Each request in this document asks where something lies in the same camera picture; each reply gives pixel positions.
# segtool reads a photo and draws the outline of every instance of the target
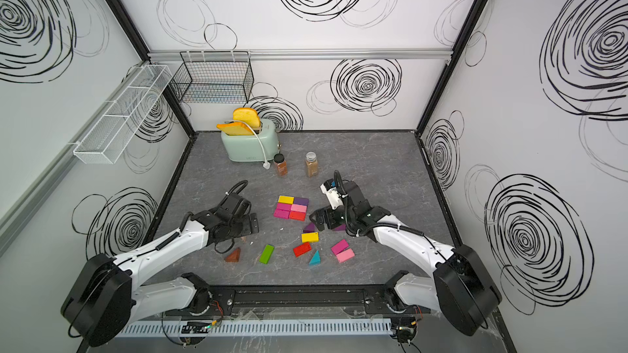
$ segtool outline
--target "black wire basket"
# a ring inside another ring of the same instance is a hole
[[[251,56],[247,51],[183,53],[181,52],[183,64],[170,82],[179,102],[245,104],[249,101],[254,77]],[[216,54],[219,56],[224,53],[230,54],[232,60],[205,59],[206,54],[216,57]]]

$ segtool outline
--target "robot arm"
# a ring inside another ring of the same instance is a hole
[[[392,310],[420,305],[441,311],[454,327],[473,335],[502,297],[475,251],[458,248],[428,238],[423,232],[402,223],[380,206],[371,206],[357,184],[342,180],[338,171],[321,185],[330,205],[310,215],[322,231],[346,225],[350,236],[366,236],[395,249],[427,273],[417,277],[402,272],[387,285]]]
[[[115,337],[128,323],[171,309],[207,311],[208,285],[193,273],[173,281],[142,285],[170,264],[212,243],[259,232],[251,203],[239,195],[246,180],[234,185],[218,206],[186,213],[181,225],[152,242],[113,258],[90,258],[61,307],[68,334],[95,347]],[[74,327],[78,335],[70,334]]]

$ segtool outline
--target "green block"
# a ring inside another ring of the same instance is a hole
[[[270,244],[267,244],[266,248],[264,248],[264,252],[262,252],[262,256],[259,257],[260,263],[268,264],[268,261],[271,259],[273,251],[274,247]]]

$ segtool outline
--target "mint green toaster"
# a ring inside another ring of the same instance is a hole
[[[279,138],[271,120],[262,118],[260,121],[262,129],[257,136],[262,142],[266,158],[271,161],[274,155],[279,153]],[[264,161],[264,154],[255,135],[227,135],[221,131],[220,137],[231,161]]]

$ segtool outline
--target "wire basket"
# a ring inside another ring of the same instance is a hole
[[[168,86],[168,66],[147,65],[74,149],[84,163],[115,163]]]
[[[195,61],[193,57],[198,58],[198,52],[185,52],[185,56],[181,52],[183,64],[170,82],[179,102],[245,104],[249,101],[254,82],[250,54],[245,51],[211,51],[211,55],[224,52],[231,53],[231,61],[205,60],[205,52],[201,52],[200,61]],[[246,53],[245,59],[242,59],[242,53]]]

